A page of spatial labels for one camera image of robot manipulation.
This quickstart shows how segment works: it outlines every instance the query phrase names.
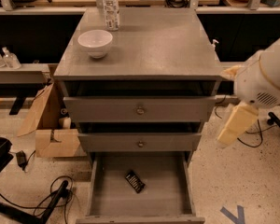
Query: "floor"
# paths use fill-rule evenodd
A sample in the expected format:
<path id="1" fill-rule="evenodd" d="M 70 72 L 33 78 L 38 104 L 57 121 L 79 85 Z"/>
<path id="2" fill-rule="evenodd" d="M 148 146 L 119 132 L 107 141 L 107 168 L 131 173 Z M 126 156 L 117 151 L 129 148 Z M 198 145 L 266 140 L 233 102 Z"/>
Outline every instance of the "floor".
<path id="1" fill-rule="evenodd" d="M 16 116 L 8 114 L 12 103 L 12 98 L 0 99 L 0 136 L 11 141 L 11 152 L 23 150 L 29 157 L 35 150 L 35 133 L 23 137 L 16 134 L 31 101 L 27 101 Z M 216 143 L 216 136 L 225 109 L 214 110 L 189 166 L 196 215 L 205 217 L 205 224 L 280 224 L 280 129 L 273 127 L 263 132 L 260 147 L 247 147 L 237 141 L 222 149 Z M 268 111 L 260 111 L 262 130 L 268 127 Z M 270 111 L 280 117 L 280 106 Z M 257 134 L 243 134 L 241 138 L 250 145 L 260 141 Z M 74 224 L 77 218 L 85 216 L 87 209 L 91 168 L 86 157 L 44 159 L 32 156 L 25 172 L 14 158 L 0 173 L 0 192 L 16 204 L 37 206 L 49 194 L 52 182 L 65 175 L 75 180 L 73 200 L 66 208 L 67 223 Z M 59 179 L 53 189 L 63 179 Z M 10 223 L 17 222 L 0 215 L 0 224 Z M 66 223 L 64 208 L 56 208 L 47 223 Z"/>

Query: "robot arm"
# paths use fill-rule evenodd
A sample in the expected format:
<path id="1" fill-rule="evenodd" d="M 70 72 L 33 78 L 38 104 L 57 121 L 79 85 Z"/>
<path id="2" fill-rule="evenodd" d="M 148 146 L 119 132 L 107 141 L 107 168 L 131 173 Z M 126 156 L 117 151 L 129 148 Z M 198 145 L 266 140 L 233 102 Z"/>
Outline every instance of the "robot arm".
<path id="1" fill-rule="evenodd" d="M 280 105 L 280 38 L 229 72 L 234 73 L 234 93 L 241 103 L 232 108 L 217 137 L 224 147 L 257 121 L 259 108 Z"/>

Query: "drawer knob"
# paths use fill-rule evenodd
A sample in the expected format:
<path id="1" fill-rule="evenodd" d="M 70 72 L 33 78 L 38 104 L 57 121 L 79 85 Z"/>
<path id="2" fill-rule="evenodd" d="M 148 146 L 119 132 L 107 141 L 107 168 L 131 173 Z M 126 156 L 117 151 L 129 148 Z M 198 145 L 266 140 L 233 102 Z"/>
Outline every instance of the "drawer knob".
<path id="1" fill-rule="evenodd" d="M 144 146 L 144 143 L 143 143 L 142 141 L 139 141 L 138 146 L 139 146 L 139 147 L 143 147 L 143 146 Z"/>
<path id="2" fill-rule="evenodd" d="M 144 113 L 146 113 L 146 110 L 143 107 L 138 107 L 137 108 L 137 114 L 138 115 L 143 115 Z"/>

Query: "blue tape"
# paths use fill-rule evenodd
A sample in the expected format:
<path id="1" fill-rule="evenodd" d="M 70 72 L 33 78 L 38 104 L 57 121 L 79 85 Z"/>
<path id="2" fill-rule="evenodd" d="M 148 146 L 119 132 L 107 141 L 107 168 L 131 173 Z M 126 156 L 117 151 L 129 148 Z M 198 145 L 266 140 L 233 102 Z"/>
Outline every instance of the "blue tape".
<path id="1" fill-rule="evenodd" d="M 237 206 L 238 217 L 236 217 L 234 214 L 232 214 L 224 206 L 221 209 L 221 213 L 223 213 L 226 217 L 228 217 L 234 224 L 245 224 L 244 208 L 240 205 Z"/>

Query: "cardboard box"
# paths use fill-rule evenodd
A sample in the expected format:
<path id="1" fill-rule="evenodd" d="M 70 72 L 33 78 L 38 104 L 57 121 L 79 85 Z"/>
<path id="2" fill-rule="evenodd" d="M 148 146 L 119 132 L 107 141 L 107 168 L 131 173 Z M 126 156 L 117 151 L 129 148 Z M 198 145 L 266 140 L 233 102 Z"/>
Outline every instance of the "cardboard box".
<path id="1" fill-rule="evenodd" d="M 39 91 L 17 136 L 35 131 L 37 157 L 85 156 L 77 129 L 59 129 L 62 102 L 54 84 Z"/>

